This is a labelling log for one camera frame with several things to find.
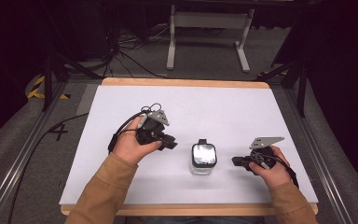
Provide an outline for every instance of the brown jacket sleeve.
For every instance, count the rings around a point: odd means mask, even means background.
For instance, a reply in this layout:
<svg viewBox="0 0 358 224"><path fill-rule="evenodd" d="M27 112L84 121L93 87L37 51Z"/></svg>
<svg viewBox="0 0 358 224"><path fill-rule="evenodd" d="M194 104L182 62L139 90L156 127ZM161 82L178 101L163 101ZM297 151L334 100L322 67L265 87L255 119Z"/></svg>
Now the brown jacket sleeve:
<svg viewBox="0 0 358 224"><path fill-rule="evenodd" d="M113 223L137 167L110 154L84 188L65 223Z"/></svg>
<svg viewBox="0 0 358 224"><path fill-rule="evenodd" d="M318 223L310 204L292 182L270 189L269 194L279 223Z"/></svg>

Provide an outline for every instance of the white tabletop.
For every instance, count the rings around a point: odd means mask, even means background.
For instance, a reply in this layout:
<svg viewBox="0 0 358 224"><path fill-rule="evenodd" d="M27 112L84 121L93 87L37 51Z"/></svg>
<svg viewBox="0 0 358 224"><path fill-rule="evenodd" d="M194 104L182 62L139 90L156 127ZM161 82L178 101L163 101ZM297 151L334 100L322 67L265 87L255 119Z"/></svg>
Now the white tabletop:
<svg viewBox="0 0 358 224"><path fill-rule="evenodd" d="M270 89L100 86L82 133L61 205L76 204L83 188L107 156L117 128L141 107L160 103L170 126L164 132L177 147L146 156L125 204L270 203L260 176L235 167L256 137L283 136L280 147L297 173L310 203L318 199ZM190 173L191 147L200 138L214 144L217 164L207 176Z"/></svg>

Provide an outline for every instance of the black cable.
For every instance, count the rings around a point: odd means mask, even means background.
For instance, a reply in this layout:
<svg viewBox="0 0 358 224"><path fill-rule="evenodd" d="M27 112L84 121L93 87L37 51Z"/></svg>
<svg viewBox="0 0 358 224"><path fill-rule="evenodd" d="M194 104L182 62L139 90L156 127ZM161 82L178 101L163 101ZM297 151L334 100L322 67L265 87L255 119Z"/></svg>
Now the black cable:
<svg viewBox="0 0 358 224"><path fill-rule="evenodd" d="M42 141L42 139L46 136L46 134L56 130L57 128L59 128L64 122L68 121L68 120L71 120L71 119L77 119L77 118L80 118L80 117L83 117L83 116L87 116L89 113L86 113L86 114L81 114L81 115L77 115L77 116L74 116L74 117L71 117L69 119L65 119L57 124L55 124L54 126L52 126L51 128L49 128L45 133L42 134L42 136L39 138L39 140L37 140L36 144L34 145L34 148L32 149L31 151L31 154L30 156L28 157L25 165L24 165L24 168L22 169L21 173L20 173L20 179L19 179L19 183L17 184L17 188L16 188L16 191L14 192L14 198L13 198L13 201L11 202L11 206L10 206L10 213L9 213L9 216L8 216L8 220L7 220L7 223L10 224L11 223L11 219L13 217L13 212L14 212L14 206L16 204L16 200L17 200L17 196L19 195L19 191L20 191L20 186L21 186L21 183L22 183L22 180L24 178L24 174L25 174L25 171L28 167L28 164L30 163L30 160L31 158L33 157L34 155L34 152L36 150L36 148L39 146L40 142Z"/></svg>
<svg viewBox="0 0 358 224"><path fill-rule="evenodd" d="M103 77L104 77L105 74L106 74L107 66L108 66L108 64L106 64L106 67L105 67L105 69L103 70Z"/></svg>
<svg viewBox="0 0 358 224"><path fill-rule="evenodd" d="M116 131L115 134L116 134L116 135L119 135L119 133L121 132L121 130L123 130L123 128L124 128L128 123L130 123L133 119L135 119L136 117L138 117L138 116L140 116L140 115L142 115L142 114L147 114L147 113L149 113L149 112L150 112L149 110L143 110L143 111L141 111L141 112L138 112L138 113L132 115L132 117L130 117L129 119L127 119L126 122L124 122L124 123L117 129L117 131Z"/></svg>
<svg viewBox="0 0 358 224"><path fill-rule="evenodd" d="M148 37L147 40L143 43L141 41L140 38L136 38L134 35L131 37L131 38L127 38L125 40L122 40L122 41L118 41L119 44L125 44L127 42L134 42L133 46L132 47L124 47L124 46L121 46L120 45L120 48L122 50L126 50L126 51L130 51L130 50L133 50L133 49L141 49L143 48L144 46L148 45L148 44L151 44L151 43L156 43L156 42L159 42L161 39L163 39L163 36L165 36L165 34L169 31L170 26L167 26L165 27L164 29L160 30L157 35L153 36L153 37ZM151 29L149 29L149 36L152 36L152 32L151 32Z"/></svg>
<svg viewBox="0 0 358 224"><path fill-rule="evenodd" d="M133 60L132 57L130 57L128 54L124 53L123 51L119 50L119 52L120 52L121 54L125 55L125 56L126 56L127 58L129 58L131 61L133 61L133 62L135 62L136 64L138 64L140 67L142 67L146 72L150 73L151 75L156 76L156 77L168 78L168 77L164 77L164 76L157 75L156 73L149 71L147 68L143 67L141 64L139 64L138 62L136 62L135 60Z"/></svg>
<svg viewBox="0 0 358 224"><path fill-rule="evenodd" d="M121 63L121 66L123 66L123 68L125 68L127 70L127 72L129 72L131 77L134 77L130 71L130 69L128 69L126 66L124 66L123 62L115 55L115 58Z"/></svg>
<svg viewBox="0 0 358 224"><path fill-rule="evenodd" d="M106 61L104 61L102 63L95 64L93 66L85 67L85 68L89 69L90 71L95 71L97 69L100 69L100 68L106 66L108 63L109 63L109 60L106 60ZM74 67L65 67L65 69L70 73L82 72L82 71L80 71L78 69L75 69Z"/></svg>
<svg viewBox="0 0 358 224"><path fill-rule="evenodd" d="M208 35L221 35L225 29L201 28L201 31Z"/></svg>
<svg viewBox="0 0 358 224"><path fill-rule="evenodd" d="M155 106L155 105L158 105L159 106L159 109L160 110L162 108L162 105L159 104L159 103L153 103L151 106L144 106L141 108L141 110L147 110L147 111L151 111L152 110L152 107Z"/></svg>
<svg viewBox="0 0 358 224"><path fill-rule="evenodd" d="M110 67L110 64L109 64L109 72L110 72L110 75L113 77L113 70L112 70L112 68Z"/></svg>
<svg viewBox="0 0 358 224"><path fill-rule="evenodd" d="M130 131L136 131L136 129L126 129L126 130L123 130L121 131L117 137L119 137L122 133L125 133L125 132L130 132Z"/></svg>

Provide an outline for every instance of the person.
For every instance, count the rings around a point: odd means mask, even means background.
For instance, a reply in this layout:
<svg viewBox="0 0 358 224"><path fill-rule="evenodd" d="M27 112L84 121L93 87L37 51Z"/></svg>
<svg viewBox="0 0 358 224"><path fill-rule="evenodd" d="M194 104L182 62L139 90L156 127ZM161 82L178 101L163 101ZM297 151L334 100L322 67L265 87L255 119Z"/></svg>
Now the person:
<svg viewBox="0 0 358 224"><path fill-rule="evenodd" d="M135 118L126 129L136 129L141 118ZM112 153L84 188L65 223L113 223L116 212L124 203L138 162L160 145L161 142L156 141L141 146L135 138L135 131L123 132ZM276 156L289 165L279 148L271 148ZM279 223L317 223L310 204L281 164L277 162L270 170L255 163L251 163L250 167L268 186Z"/></svg>

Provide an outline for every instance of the metal frame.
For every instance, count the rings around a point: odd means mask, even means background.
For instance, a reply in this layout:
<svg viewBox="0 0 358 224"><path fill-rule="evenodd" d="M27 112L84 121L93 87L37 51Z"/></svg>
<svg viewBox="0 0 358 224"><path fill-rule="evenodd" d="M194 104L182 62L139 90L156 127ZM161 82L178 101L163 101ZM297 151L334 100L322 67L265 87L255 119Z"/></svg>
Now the metal frame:
<svg viewBox="0 0 358 224"><path fill-rule="evenodd" d="M329 197L330 203L336 213L339 223L343 224L352 224L351 216L346 208L342 197L338 192L336 182L332 175L330 174L328 167L324 161L320 149L318 148L315 139L310 131L307 121L300 116L296 109L296 97L291 90L284 90L286 97L288 98L289 104L292 107L292 110L296 114L296 119L298 124L303 131L304 136L307 139L307 143L310 146L310 156L312 158L313 164L315 165L316 171L321 178L322 184L324 185L324 190Z"/></svg>
<svg viewBox="0 0 358 224"><path fill-rule="evenodd" d="M23 172L26 162L31 158L32 150L35 147L35 144L41 135L42 128L48 119L48 115L52 111L55 104L60 99L63 90L65 89L66 83L58 83L55 92L53 93L53 98L51 104L45 112L42 112L39 118L36 121L30 135L25 141L19 155L16 160L13 162L11 168L8 170L7 175L5 176L4 181L0 187L0 211L2 210L7 198L9 197L11 191L17 185L17 182Z"/></svg>
<svg viewBox="0 0 358 224"><path fill-rule="evenodd" d="M170 21L170 46L168 49L167 69L173 70L175 60L175 28L176 27L205 27L205 28L224 28L224 29L242 29L240 41L235 42L240 59L241 68L244 73L250 72L248 61L246 60L243 46L255 11L250 9L247 14L226 14L226 13L200 13L200 12L176 12L175 6L171 6Z"/></svg>

